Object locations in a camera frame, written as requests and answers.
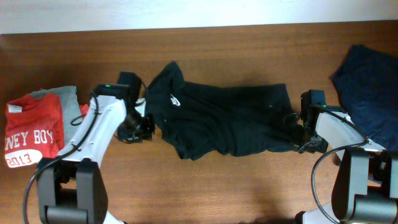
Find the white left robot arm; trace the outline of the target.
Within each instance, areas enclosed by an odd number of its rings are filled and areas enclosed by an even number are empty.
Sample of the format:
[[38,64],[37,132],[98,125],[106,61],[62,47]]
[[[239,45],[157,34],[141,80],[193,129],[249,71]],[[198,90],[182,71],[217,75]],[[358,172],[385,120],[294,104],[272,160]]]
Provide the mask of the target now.
[[125,144],[151,140],[155,124],[146,113],[146,93],[132,72],[91,91],[76,133],[55,158],[40,160],[30,180],[37,185],[42,223],[120,223],[108,210],[100,167],[112,138]]

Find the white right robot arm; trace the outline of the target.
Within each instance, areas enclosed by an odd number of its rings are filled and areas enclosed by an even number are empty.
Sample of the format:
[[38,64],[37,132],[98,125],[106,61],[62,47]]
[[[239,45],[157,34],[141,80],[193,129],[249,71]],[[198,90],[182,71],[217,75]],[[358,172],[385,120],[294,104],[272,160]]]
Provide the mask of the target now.
[[[372,141],[338,106],[328,106],[321,90],[300,96],[294,114],[293,144],[299,153],[321,153],[311,173],[317,208],[300,212],[296,223],[397,223],[397,153]],[[321,204],[315,175],[328,156],[340,158],[331,201]]]

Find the black t-shirt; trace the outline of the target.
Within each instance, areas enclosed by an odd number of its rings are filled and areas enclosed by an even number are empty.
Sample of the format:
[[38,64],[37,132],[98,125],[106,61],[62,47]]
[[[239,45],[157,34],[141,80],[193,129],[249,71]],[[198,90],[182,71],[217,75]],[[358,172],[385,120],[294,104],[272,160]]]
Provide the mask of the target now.
[[293,113],[286,85],[217,87],[185,81],[171,62],[147,88],[146,111],[181,159],[211,151],[234,157],[296,151],[284,118]]

